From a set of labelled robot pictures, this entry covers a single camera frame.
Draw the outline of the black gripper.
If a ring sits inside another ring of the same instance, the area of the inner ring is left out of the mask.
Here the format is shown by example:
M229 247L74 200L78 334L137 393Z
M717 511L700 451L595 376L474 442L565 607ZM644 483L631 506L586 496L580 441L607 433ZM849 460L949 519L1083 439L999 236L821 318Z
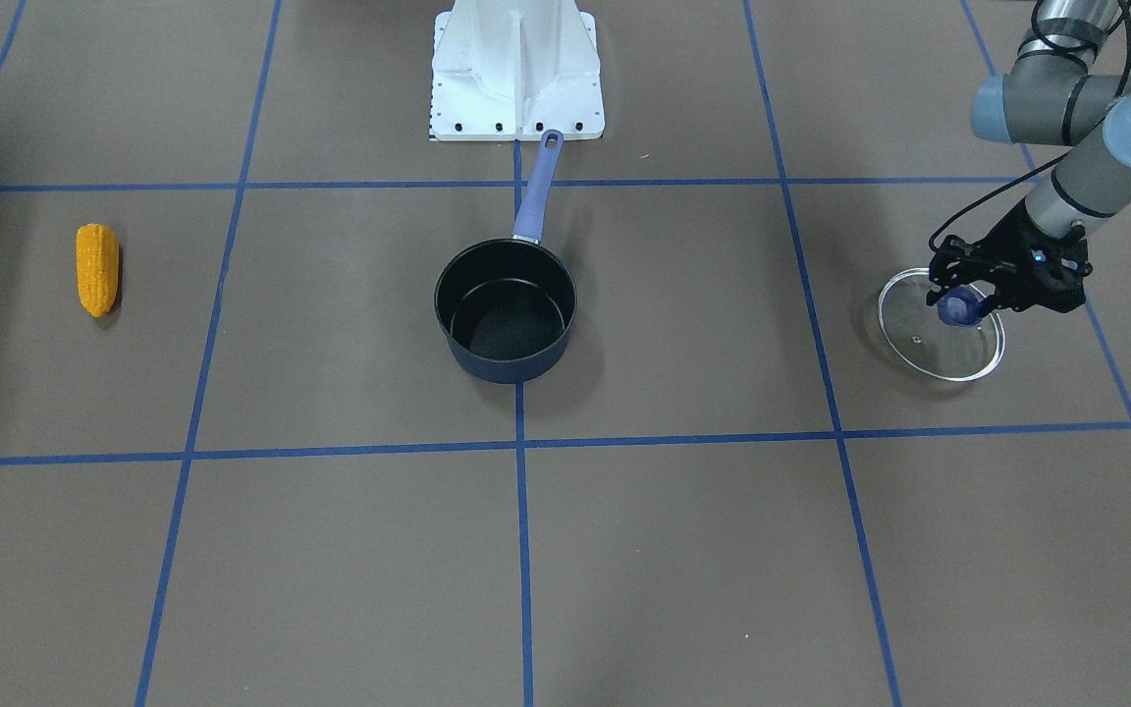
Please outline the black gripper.
M964 319L1031 307L1067 313L1086 303L1085 279L1091 273L1082 221L1073 221L1064 236L1051 238L1018 204L986 238L969 243L950 236L948 250L934 251L929 264L934 288L926 299L962 287Z

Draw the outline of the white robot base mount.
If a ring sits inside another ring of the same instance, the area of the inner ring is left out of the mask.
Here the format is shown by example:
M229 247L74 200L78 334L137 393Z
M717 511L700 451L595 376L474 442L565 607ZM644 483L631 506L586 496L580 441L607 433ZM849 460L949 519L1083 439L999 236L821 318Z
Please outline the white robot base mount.
M430 139L606 132L597 20L575 1L455 1L432 40Z

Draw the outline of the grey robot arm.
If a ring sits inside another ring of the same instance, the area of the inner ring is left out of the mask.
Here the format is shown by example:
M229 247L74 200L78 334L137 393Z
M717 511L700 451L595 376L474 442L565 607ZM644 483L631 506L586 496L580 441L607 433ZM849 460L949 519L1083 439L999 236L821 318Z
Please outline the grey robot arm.
M1037 1L1010 72L979 85L972 129L996 143L1060 146L1038 182L976 242L936 229L926 303L943 324L979 325L998 310L1083 305L1088 238L1131 204L1131 67L1093 67L1126 1Z

